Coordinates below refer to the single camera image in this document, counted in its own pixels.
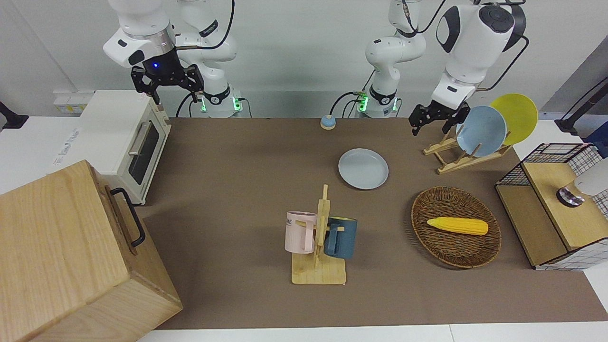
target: dark blue mug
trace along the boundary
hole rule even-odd
[[[354,238],[357,235],[357,220],[330,216],[329,232],[325,235],[323,252],[331,257],[350,259],[354,254]]]

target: brown table mat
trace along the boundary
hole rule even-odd
[[[161,329],[384,326],[601,321],[583,273],[533,271],[494,190],[518,160],[445,175],[421,150],[440,125],[413,137],[407,119],[176,119],[146,206],[138,208],[184,304]],[[337,171],[363,147],[388,162],[379,189],[355,190]],[[450,152],[444,152],[446,160]],[[293,285],[285,213],[315,211],[323,183],[331,213],[359,220],[346,285]],[[433,186],[484,202],[502,230],[496,260],[450,270],[416,243],[414,198]]]

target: oven handle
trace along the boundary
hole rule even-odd
[[[110,195],[116,196],[118,194],[123,194],[123,196],[125,196],[126,203],[129,206],[129,210],[131,211],[131,215],[133,216],[133,220],[135,220],[135,224],[137,225],[137,230],[139,231],[139,237],[137,239],[135,239],[135,241],[131,242],[131,246],[133,246],[135,248],[135,247],[141,245],[142,242],[146,239],[146,232],[143,230],[142,223],[139,220],[137,213],[135,212],[135,207],[133,206],[133,203],[131,202],[131,199],[129,198],[129,194],[126,192],[126,190],[121,187],[117,187],[116,189],[110,190]]]
[[[144,122],[139,126],[139,131],[137,132],[137,136],[135,137],[135,141],[133,145],[129,149],[130,156],[139,156],[142,153],[143,144],[146,142],[146,137],[152,128],[152,122]]]

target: oven door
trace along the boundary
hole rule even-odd
[[[133,145],[128,150],[130,162],[121,177],[123,183],[137,194],[136,198],[133,198],[133,203],[139,204],[145,201],[150,181],[167,140],[165,129],[153,112],[144,118],[139,125]]]

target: yellow plate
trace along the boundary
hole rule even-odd
[[[490,104],[505,118],[509,132],[505,145],[524,141],[532,134],[538,122],[538,109],[529,97],[521,94],[506,94]]]

